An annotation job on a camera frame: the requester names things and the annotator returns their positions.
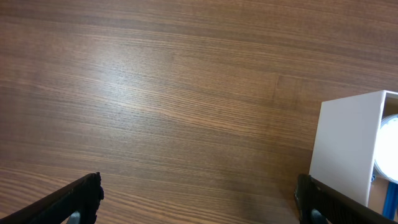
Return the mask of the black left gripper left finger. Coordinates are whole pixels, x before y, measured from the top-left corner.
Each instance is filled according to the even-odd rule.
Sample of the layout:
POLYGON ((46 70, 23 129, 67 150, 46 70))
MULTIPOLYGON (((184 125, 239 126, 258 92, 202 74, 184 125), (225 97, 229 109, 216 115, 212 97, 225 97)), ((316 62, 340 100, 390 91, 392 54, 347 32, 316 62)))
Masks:
POLYGON ((1 219, 1 223, 94 224, 104 199, 99 172, 90 173, 1 219))

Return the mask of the blue white toothbrush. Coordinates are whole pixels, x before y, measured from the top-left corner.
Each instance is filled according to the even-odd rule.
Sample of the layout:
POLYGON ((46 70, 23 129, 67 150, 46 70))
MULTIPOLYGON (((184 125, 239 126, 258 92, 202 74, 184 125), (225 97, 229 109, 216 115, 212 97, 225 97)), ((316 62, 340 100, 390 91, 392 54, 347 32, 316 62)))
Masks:
POLYGON ((393 220, 397 212, 397 184, 388 182, 382 215, 393 220))

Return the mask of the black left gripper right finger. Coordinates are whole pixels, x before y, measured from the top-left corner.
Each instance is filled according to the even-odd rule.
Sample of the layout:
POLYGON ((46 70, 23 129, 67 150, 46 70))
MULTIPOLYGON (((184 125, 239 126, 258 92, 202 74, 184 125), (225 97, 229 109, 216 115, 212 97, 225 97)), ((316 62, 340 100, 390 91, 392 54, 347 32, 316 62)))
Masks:
POLYGON ((394 224, 381 214, 315 180, 300 174, 294 191, 299 223, 394 224))

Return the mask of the white lidded blue jar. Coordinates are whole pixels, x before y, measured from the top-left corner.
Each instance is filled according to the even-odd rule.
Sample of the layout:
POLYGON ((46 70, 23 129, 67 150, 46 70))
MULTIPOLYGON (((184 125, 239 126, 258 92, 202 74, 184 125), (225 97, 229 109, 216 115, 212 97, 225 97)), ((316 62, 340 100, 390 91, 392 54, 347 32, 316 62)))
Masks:
POLYGON ((374 170, 378 176, 397 183, 397 114, 381 121, 374 150, 374 170))

